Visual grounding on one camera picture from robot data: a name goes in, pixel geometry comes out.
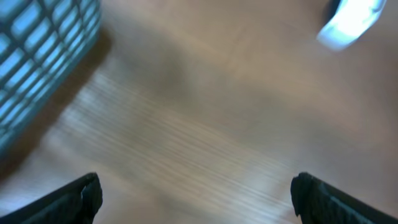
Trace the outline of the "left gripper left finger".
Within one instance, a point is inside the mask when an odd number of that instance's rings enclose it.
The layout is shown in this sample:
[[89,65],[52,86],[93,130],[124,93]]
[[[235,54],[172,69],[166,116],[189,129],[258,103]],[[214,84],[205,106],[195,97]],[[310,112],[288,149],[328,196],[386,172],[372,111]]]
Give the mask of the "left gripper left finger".
[[1,217],[1,223],[93,223],[102,203],[99,177],[91,172]]

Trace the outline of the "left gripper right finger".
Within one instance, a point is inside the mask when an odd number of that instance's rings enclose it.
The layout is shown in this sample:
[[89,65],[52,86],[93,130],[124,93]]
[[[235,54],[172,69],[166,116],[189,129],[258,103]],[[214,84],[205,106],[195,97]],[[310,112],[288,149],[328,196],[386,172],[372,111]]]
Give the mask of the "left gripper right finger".
[[308,172],[294,177],[290,194],[303,224],[397,224],[397,219],[346,194]]

